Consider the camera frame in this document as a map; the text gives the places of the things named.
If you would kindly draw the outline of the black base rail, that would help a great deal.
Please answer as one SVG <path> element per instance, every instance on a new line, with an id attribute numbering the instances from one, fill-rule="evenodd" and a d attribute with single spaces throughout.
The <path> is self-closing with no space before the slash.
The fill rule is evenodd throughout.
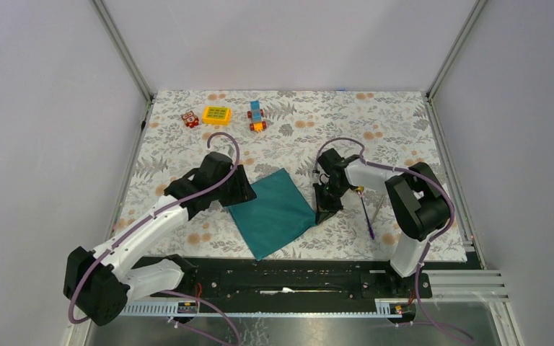
<path id="1" fill-rule="evenodd" d="M 432 296 L 428 276 L 400 278 L 385 261 L 168 256 L 184 272 L 176 291 L 226 313 L 372 313 L 377 299 Z"/>

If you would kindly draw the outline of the teal cloth napkin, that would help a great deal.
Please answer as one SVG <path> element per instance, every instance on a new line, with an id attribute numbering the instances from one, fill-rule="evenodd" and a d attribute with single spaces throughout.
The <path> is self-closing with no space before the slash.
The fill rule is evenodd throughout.
<path id="1" fill-rule="evenodd" d="M 256 198 L 228 207 L 256 260 L 282 249 L 315 226 L 315 213 L 285 169 L 252 184 Z"/>

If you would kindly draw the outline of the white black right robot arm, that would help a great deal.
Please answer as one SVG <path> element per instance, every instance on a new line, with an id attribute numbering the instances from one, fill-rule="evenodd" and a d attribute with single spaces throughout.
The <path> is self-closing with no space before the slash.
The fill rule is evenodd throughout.
<path id="1" fill-rule="evenodd" d="M 408 168 L 367 161 L 361 154 L 341 156 L 331 148 L 319 154 L 315 173 L 327 181 L 313 184 L 315 223 L 343 209 L 342 197 L 349 190 L 364 188 L 389 198 L 400 230 L 404 233 L 390 259 L 384 285 L 392 296 L 402 297 L 413 288 L 413 275 L 423 265 L 431 237 L 448 226 L 454 206 L 431 167 L 421 162 Z"/>

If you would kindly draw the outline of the floral patterned table mat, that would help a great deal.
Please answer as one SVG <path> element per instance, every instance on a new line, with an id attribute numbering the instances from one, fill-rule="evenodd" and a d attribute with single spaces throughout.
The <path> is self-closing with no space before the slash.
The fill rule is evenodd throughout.
<path id="1" fill-rule="evenodd" d="M 255 100 L 268 124 L 258 133 L 250 130 L 247 118 L 250 102 Z M 193 111 L 201 118 L 206 106 L 228 107 L 230 124 L 184 125 L 182 115 Z M 240 163 L 250 182 L 285 169 L 312 209 L 315 157 L 322 144 L 337 137 L 363 143 L 367 161 L 397 167 L 427 163 L 452 195 L 421 92 L 163 90 L 156 95 L 146 122 L 113 233 L 131 226 L 171 181 L 198 167 L 208 153 L 206 140 L 219 131 L 238 142 Z M 380 207 L 373 222 L 375 240 L 369 236 L 359 196 L 347 192 L 344 210 L 267 259 L 388 260 L 401 237 L 390 202 L 371 190 L 364 192 L 364 202 L 369 216 Z M 219 205 L 171 231 L 148 254 L 253 258 L 229 212 Z"/>

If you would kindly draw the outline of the silver utensil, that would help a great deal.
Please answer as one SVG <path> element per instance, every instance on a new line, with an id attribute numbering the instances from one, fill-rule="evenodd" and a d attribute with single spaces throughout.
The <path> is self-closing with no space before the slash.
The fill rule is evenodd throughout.
<path id="1" fill-rule="evenodd" d="M 371 217 L 371 224 L 373 224 L 376 219 L 377 219 L 377 216 L 379 215 L 379 212 L 381 211 L 384 203 L 385 203 L 385 200 L 386 200 L 386 195 L 380 195 L 380 199 L 379 199 L 379 203 L 377 205 L 377 209 L 374 211 L 374 213 L 372 214 L 372 217 Z"/>

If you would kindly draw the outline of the gold purple spoon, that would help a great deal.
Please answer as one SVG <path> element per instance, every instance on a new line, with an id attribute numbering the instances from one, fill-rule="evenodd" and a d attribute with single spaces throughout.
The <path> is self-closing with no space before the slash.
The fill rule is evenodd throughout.
<path id="1" fill-rule="evenodd" d="M 366 225 L 367 225 L 367 228 L 368 228 L 369 236 L 372 240 L 375 240 L 376 236 L 375 236 L 374 229 L 373 229 L 373 226 L 372 226 L 372 221 L 371 221 L 371 218 L 369 216 L 368 208 L 367 208 L 366 203 L 364 201 L 364 188 L 363 187 L 355 187 L 353 189 L 353 191 L 360 198 L 361 205 L 362 205 L 362 210 L 364 212 L 364 216 L 365 216 L 365 219 L 366 219 Z"/>

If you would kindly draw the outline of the red owl toy block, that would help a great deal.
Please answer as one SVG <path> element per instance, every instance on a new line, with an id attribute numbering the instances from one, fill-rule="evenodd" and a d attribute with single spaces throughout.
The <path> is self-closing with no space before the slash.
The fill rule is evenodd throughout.
<path id="1" fill-rule="evenodd" d="M 190 110 L 181 115 L 181 118 L 188 128 L 194 128 L 198 125 L 200 125 L 200 120 L 198 116 L 194 113 L 194 111 Z"/>

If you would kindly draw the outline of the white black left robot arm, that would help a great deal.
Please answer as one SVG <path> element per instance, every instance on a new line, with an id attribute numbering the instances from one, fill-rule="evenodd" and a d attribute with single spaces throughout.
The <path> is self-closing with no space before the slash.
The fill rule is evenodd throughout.
<path id="1" fill-rule="evenodd" d="M 224 154 L 207 154 L 201 165 L 172 181 L 163 196 L 125 231 L 86 250 L 77 247 L 66 263 L 63 294 L 69 299 L 69 321 L 110 323 L 133 301 L 171 290 L 186 296 L 193 274 L 173 259 L 136 267 L 136 263 L 169 232 L 185 225 L 218 202 L 227 207 L 256 198 L 242 164 Z"/>

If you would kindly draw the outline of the blue orange toy car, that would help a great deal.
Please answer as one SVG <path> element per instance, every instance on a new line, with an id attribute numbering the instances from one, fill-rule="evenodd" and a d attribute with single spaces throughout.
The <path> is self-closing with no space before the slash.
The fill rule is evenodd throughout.
<path id="1" fill-rule="evenodd" d="M 264 120 L 264 112 L 258 100 L 250 102 L 250 109 L 247 111 L 247 117 L 250 120 L 250 130 L 262 132 L 267 128 L 267 123 Z"/>

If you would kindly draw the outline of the yellow toy brick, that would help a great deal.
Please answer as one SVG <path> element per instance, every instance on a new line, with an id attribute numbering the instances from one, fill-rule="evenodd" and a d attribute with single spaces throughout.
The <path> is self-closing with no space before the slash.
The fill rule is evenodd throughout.
<path id="1" fill-rule="evenodd" d="M 228 107 L 206 106 L 201 119 L 205 124 L 226 126 L 231 118 L 232 111 Z"/>

